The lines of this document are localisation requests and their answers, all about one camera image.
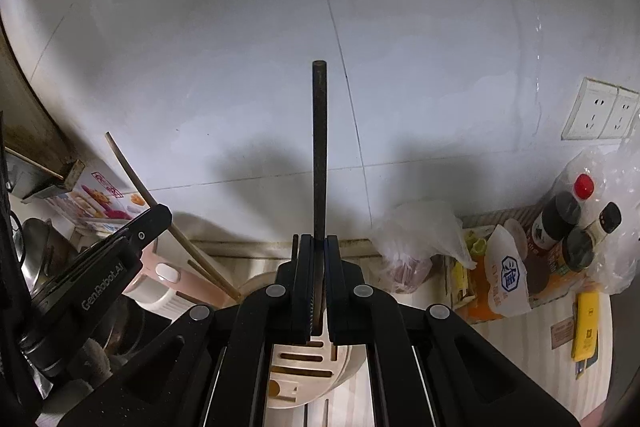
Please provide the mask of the clear plastic bag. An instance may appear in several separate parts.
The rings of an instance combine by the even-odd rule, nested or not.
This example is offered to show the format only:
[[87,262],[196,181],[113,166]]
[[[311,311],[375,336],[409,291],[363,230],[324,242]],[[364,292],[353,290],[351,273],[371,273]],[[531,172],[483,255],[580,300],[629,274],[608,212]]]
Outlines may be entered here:
[[382,257],[380,277],[394,293],[416,291],[430,275],[434,257],[449,257],[473,270],[460,221],[448,202],[406,202],[376,222],[370,242]]

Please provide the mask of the striped cat print mat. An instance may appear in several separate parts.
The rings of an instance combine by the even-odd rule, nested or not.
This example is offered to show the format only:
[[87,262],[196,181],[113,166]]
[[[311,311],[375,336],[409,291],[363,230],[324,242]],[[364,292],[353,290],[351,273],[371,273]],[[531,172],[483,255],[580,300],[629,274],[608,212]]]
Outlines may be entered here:
[[[570,294],[532,312],[486,323],[474,329],[536,384],[570,411],[583,426],[597,426],[604,416],[612,374],[613,320],[611,299],[599,297],[597,361],[576,375],[573,343],[553,347],[568,332],[574,315]],[[373,412],[367,365],[323,397],[307,405],[266,413],[268,426],[371,426]]]

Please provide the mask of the steel steamer pot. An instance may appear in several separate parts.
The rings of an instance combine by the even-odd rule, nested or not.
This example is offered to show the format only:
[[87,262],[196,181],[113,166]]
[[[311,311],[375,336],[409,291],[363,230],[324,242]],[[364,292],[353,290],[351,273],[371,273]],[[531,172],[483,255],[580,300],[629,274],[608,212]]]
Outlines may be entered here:
[[25,259],[22,273],[29,292],[62,273],[78,256],[77,249],[50,221],[29,218],[23,225]]

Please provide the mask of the dark chopstick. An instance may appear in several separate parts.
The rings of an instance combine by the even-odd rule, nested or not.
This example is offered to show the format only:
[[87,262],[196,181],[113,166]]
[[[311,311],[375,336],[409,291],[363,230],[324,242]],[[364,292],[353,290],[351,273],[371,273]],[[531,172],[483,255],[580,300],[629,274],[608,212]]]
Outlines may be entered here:
[[328,77],[326,61],[311,65],[312,79],[312,139],[314,140],[314,312],[311,332],[319,335],[323,317],[323,244],[326,237],[326,160],[328,159]]

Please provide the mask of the clear plastic condiment tray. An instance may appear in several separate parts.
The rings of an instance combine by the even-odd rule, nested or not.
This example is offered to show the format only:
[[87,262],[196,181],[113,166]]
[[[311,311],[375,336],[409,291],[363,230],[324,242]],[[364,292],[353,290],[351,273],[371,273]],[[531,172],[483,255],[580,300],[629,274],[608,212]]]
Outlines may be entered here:
[[582,223],[586,214],[586,205],[563,192],[547,204],[511,210],[488,231],[466,231],[476,267],[451,265],[454,309],[471,323],[517,317],[582,285],[598,245],[620,224],[616,209]]

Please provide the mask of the beige utensil holder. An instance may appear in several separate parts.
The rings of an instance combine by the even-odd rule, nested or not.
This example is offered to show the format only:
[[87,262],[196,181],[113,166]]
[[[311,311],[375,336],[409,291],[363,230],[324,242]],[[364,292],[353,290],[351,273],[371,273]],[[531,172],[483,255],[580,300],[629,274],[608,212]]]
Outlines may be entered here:
[[303,345],[275,345],[272,350],[267,407],[284,411],[337,397],[356,379],[367,360],[366,347],[332,343],[328,318],[323,329]]

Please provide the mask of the white wall socket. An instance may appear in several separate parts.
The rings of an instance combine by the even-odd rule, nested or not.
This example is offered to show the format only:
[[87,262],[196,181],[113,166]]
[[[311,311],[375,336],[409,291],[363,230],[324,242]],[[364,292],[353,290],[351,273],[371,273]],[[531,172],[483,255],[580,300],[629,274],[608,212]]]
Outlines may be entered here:
[[562,140],[616,140],[628,134],[639,93],[585,77],[561,133]]

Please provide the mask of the black cap sauce bottle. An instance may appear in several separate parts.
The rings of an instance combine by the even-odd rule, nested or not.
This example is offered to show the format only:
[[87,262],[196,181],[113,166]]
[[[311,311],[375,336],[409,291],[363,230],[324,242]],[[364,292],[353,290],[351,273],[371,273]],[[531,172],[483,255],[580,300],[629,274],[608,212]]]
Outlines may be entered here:
[[609,202],[596,220],[583,229],[574,228],[562,243],[562,259],[573,272],[585,270],[593,262],[596,247],[622,223],[620,207]]

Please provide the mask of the yellow utility knife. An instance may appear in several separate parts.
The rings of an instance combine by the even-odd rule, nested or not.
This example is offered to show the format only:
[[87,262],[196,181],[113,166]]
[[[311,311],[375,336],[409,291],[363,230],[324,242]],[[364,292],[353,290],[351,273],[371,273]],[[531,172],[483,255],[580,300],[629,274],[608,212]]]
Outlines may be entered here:
[[583,362],[596,352],[599,324],[599,294],[586,291],[576,297],[572,359]]

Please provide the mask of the white seasoning packet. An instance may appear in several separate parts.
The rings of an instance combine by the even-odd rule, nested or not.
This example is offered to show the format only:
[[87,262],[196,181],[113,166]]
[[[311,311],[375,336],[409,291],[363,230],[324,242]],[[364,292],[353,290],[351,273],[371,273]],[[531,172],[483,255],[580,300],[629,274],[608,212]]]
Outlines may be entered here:
[[489,284],[488,307],[502,317],[528,313],[527,271],[512,234],[497,225],[488,239],[485,274]]

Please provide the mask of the white pink electric kettle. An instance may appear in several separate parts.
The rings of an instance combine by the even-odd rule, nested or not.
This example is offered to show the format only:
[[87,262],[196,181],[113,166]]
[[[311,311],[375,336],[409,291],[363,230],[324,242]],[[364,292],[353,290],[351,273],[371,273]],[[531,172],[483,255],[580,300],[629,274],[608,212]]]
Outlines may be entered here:
[[146,311],[175,321],[192,306],[205,303],[215,309],[235,301],[209,279],[168,233],[144,248],[142,269],[124,290],[124,296]]

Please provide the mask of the red cap sauce bottle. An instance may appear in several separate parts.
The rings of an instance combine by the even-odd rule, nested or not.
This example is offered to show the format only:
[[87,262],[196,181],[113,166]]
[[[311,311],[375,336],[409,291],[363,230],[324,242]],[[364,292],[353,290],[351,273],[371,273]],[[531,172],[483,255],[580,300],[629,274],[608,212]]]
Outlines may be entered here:
[[556,193],[544,205],[527,232],[527,246],[538,258],[561,242],[578,225],[582,215],[582,203],[594,192],[594,182],[587,173],[581,173],[569,190]]

